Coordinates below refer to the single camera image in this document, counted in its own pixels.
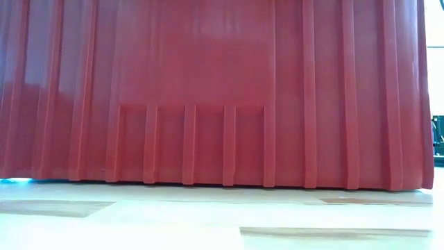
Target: wooden floor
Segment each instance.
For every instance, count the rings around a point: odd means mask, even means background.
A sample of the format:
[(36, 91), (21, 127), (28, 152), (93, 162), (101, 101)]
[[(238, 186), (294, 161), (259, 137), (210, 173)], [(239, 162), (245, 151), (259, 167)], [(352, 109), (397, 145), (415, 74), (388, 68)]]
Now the wooden floor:
[(433, 190), (0, 183), (2, 249), (444, 249)]

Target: red plastic bin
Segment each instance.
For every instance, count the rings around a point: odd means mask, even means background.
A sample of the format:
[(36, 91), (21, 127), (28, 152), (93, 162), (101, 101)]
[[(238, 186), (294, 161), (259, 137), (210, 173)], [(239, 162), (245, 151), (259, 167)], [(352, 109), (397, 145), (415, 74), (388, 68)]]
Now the red plastic bin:
[(432, 187), (423, 0), (0, 4), (0, 178)]

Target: red container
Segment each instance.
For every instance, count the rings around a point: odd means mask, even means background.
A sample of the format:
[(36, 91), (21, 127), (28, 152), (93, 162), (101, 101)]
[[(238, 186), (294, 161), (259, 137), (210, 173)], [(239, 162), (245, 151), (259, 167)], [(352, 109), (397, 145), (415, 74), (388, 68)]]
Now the red container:
[(5, 0), (0, 178), (431, 188), (423, 0)]

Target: vertical rib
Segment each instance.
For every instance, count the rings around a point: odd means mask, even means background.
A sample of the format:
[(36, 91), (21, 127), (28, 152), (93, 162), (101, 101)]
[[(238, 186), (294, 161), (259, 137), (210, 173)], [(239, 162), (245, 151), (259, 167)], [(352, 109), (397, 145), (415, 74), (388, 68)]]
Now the vertical rib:
[(144, 183), (155, 183), (157, 155), (157, 106), (146, 108), (145, 149), (144, 149)]
[(425, 41), (425, 10), (424, 1), (418, 0), (418, 66), (419, 86), (422, 107), (422, 137), (424, 148), (424, 170), (422, 176), (422, 187), (433, 188), (434, 162), (432, 147), (432, 129), (430, 126), (430, 100), (429, 86), (427, 83), (427, 47)]
[(318, 176), (316, 152), (316, 86), (314, 62), (314, 0), (302, 1), (304, 60), (305, 188), (315, 188)]
[(119, 103), (119, 70), (121, 67), (119, 48), (122, 48), (120, 27), (120, 4), (117, 7), (117, 24), (115, 34), (115, 49), (112, 65), (112, 80), (110, 93), (110, 112), (108, 115), (108, 139), (106, 144), (105, 181), (117, 182), (119, 180), (119, 145), (120, 130), (122, 127), (121, 107)]
[(223, 177), (224, 186), (234, 185), (236, 172), (236, 106), (223, 111)]
[(60, 43), (62, 32), (63, 0), (53, 2), (49, 59), (46, 66), (47, 85), (40, 90), (37, 106), (37, 131), (34, 144), (33, 176), (46, 178), (49, 166), (51, 133), (54, 118), (56, 93), (58, 89), (58, 73), (60, 69)]
[(355, 22), (353, 0), (342, 1), (342, 45), (345, 108), (345, 188), (359, 188), (359, 134), (355, 69)]
[(276, 2), (272, 3), (273, 65), (270, 101), (264, 109), (264, 183), (266, 188), (275, 186), (276, 180)]
[(91, 103), (92, 68), (94, 62), (94, 35), (96, 29), (97, 0), (86, 1), (83, 7), (83, 33), (80, 51), (80, 70), (77, 75), (77, 91), (69, 153), (69, 180), (85, 178), (85, 144)]
[(264, 187), (275, 186), (276, 176), (276, 118), (275, 106), (270, 105), (264, 110)]
[(7, 53), (8, 53), (8, 38), (10, 33), (10, 16), (11, 16), (11, 6), (12, 1), (3, 1), (0, 10), (0, 174), (3, 171), (4, 164), (4, 145), (6, 138), (6, 116), (5, 109), (3, 108), (6, 104), (6, 99), (9, 97), (6, 94), (6, 65), (8, 64)]
[(185, 106), (182, 183), (194, 184), (196, 158), (196, 105)]
[(6, 117), (7, 130), (5, 139), (5, 153), (3, 159), (3, 177), (8, 177), (12, 170), (12, 160), (14, 158), (15, 139), (17, 135), (17, 126), (19, 122), (19, 106), (20, 97), (22, 92), (22, 85), (24, 82), (25, 64), (26, 64), (26, 41), (28, 37), (28, 16), (29, 16), (29, 0), (21, 0), (18, 3), (20, 5), (20, 14), (18, 18), (19, 30), (17, 40), (14, 38), (9, 39), (9, 42), (16, 43), (17, 51), (14, 58), (9, 59), (7, 63), (15, 62), (15, 66), (12, 67), (12, 90), (10, 94), (10, 103), (5, 103), (2, 108), (9, 106), (9, 113)]
[(117, 182), (119, 180), (119, 145), (121, 127), (121, 108), (117, 101), (111, 100), (105, 160), (105, 180), (107, 182)]
[(398, 83), (398, 55), (394, 0), (383, 0), (384, 91), (386, 106), (386, 138), (390, 190), (402, 189), (402, 139)]

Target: container wall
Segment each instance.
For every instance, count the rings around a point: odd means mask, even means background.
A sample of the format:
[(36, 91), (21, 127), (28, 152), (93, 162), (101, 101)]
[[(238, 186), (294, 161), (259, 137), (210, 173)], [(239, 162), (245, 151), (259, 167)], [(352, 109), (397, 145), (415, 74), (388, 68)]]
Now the container wall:
[(0, 4), (0, 178), (432, 187), (423, 0)]

